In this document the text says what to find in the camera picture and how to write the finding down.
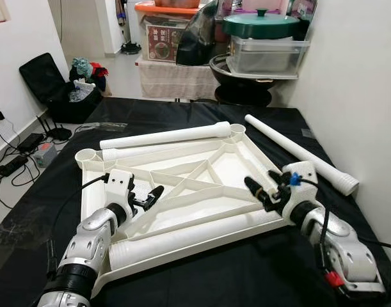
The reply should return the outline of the white plastic children table top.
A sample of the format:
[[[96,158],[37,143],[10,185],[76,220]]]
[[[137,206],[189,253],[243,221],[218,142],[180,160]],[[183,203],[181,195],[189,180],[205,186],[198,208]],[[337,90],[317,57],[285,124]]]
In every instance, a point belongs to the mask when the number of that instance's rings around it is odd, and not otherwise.
[[[134,156],[105,162],[102,151],[85,148],[76,152],[76,164],[82,172],[82,180],[89,184],[81,196],[81,217],[88,217],[105,206],[104,184],[99,181],[99,176],[112,169],[134,173],[136,187],[148,190],[164,187],[163,195],[151,209],[137,213],[136,220],[119,227],[116,236],[111,239],[113,244],[260,210],[262,205],[249,193],[244,177],[252,177],[272,193],[273,182],[267,171],[275,170],[275,165],[247,136],[245,126],[233,125],[231,129],[227,138],[244,139],[235,145],[219,147],[216,151],[169,160]],[[105,284],[142,271],[145,270],[139,270],[136,265],[112,270],[109,260],[105,260],[102,270],[104,283],[98,286],[96,295]]]

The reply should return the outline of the clear plastic bag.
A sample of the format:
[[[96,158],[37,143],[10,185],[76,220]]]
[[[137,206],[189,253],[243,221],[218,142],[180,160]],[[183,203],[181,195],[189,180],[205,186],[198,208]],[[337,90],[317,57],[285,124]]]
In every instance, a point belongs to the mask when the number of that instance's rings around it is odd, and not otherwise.
[[[85,130],[102,130],[106,132],[124,132],[128,127],[128,123],[115,123],[109,121],[99,121],[92,123],[82,123],[75,128],[76,132],[81,132]]]

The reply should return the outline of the black round wok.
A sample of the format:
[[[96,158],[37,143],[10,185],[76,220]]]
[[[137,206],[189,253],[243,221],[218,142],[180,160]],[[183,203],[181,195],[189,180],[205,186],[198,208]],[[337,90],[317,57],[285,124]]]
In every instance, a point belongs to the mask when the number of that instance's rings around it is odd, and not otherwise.
[[[275,79],[249,79],[234,75],[228,69],[228,53],[214,56],[208,62],[219,86],[214,91],[215,100],[221,104],[237,106],[268,106],[273,99],[269,91],[280,84]]]

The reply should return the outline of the grey electrical box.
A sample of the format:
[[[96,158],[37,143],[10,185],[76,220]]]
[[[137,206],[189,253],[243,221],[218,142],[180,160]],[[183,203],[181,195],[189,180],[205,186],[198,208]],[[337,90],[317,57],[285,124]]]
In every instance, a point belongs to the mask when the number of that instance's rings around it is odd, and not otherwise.
[[[58,150],[54,143],[46,141],[46,143],[37,146],[31,157],[34,158],[35,164],[38,167],[46,168],[54,160],[57,154]]]

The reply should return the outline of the black wifi router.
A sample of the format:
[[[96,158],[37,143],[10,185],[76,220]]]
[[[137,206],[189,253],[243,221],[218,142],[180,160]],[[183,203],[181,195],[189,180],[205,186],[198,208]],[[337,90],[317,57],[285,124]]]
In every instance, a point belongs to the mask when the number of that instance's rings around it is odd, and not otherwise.
[[[41,115],[37,115],[36,119],[39,121],[47,138],[52,138],[54,141],[68,141],[72,137],[72,131],[60,127],[46,111]]]

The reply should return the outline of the beige cloth covered table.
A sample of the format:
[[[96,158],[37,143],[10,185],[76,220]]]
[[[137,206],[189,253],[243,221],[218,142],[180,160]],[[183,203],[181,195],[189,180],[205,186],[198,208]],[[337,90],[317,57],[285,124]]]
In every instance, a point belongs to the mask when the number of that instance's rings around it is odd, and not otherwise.
[[[139,58],[136,66],[141,94],[146,98],[213,99],[219,86],[207,65],[177,65]]]

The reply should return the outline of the clear plastic storage container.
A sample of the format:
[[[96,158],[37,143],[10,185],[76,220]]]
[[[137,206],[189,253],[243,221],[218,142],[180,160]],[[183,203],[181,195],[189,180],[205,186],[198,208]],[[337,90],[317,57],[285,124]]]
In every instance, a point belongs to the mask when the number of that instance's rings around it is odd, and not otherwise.
[[[228,69],[244,78],[297,79],[309,41],[231,37]]]

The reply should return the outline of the black power adapter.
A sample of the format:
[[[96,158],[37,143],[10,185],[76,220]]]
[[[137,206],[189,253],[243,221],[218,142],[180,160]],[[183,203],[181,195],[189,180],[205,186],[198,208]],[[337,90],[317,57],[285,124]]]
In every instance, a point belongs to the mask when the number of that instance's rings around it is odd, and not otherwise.
[[[32,132],[27,138],[22,140],[16,149],[22,154],[34,152],[38,146],[46,139],[44,134],[37,134],[37,132]]]

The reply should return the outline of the white plastic bag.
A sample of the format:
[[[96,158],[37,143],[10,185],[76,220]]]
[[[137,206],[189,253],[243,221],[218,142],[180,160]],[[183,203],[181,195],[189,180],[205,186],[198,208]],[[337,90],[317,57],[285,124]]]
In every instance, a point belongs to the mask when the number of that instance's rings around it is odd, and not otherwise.
[[[90,96],[91,93],[98,90],[95,84],[87,84],[84,79],[76,79],[70,82],[72,88],[69,91],[69,102],[81,102]]]

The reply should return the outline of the black power strip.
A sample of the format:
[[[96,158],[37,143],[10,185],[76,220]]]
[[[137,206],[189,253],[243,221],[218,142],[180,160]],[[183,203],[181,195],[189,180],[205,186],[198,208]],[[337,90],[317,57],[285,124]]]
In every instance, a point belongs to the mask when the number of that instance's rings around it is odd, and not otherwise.
[[[7,164],[2,164],[0,166],[0,177],[8,177],[17,169],[25,166],[28,163],[29,156],[27,155],[17,155],[13,160],[8,161]]]

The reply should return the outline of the black fan base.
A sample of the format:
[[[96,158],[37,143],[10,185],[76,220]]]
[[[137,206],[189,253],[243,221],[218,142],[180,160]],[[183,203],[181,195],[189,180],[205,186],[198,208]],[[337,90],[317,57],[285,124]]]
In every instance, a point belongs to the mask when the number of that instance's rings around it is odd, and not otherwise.
[[[136,43],[123,43],[120,52],[126,55],[139,54],[141,52],[141,46]]]

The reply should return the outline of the green round pot lid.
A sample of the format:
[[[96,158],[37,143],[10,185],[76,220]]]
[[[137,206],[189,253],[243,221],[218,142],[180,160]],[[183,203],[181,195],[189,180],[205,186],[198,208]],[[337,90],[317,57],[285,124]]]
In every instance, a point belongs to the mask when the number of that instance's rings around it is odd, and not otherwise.
[[[231,15],[223,19],[222,30],[244,39],[281,39],[294,36],[301,20],[289,15],[269,14],[267,9],[256,13]]]

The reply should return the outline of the shiny black bag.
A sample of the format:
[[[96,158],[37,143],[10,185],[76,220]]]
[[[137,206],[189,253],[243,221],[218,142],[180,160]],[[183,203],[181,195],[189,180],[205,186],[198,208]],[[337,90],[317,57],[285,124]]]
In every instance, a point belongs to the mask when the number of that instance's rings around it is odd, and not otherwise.
[[[206,65],[212,58],[217,14],[218,0],[212,0],[187,23],[177,47],[178,65]]]

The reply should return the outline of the black open suitcase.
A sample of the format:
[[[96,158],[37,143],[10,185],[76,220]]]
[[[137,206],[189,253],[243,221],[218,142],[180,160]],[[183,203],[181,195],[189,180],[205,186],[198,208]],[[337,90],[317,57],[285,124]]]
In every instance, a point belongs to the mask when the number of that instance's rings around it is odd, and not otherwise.
[[[75,89],[73,82],[63,78],[49,53],[43,53],[19,68],[29,91],[37,101],[48,108],[49,116],[58,123],[80,125],[96,110],[104,100],[100,90],[73,102],[70,92]]]

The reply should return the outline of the purple picture box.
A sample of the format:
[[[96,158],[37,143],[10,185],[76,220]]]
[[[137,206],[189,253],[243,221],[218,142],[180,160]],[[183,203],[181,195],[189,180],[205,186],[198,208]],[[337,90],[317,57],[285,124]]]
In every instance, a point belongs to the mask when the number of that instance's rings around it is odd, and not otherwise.
[[[291,17],[310,22],[314,18],[318,0],[292,0]]]

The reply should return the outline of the pink plastic container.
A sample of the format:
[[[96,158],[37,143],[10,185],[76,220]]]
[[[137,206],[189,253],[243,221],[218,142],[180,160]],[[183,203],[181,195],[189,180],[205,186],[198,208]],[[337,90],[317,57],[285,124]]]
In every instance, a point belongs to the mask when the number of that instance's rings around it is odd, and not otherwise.
[[[256,13],[258,9],[266,9],[268,13],[285,14],[289,0],[241,0],[243,12]]]

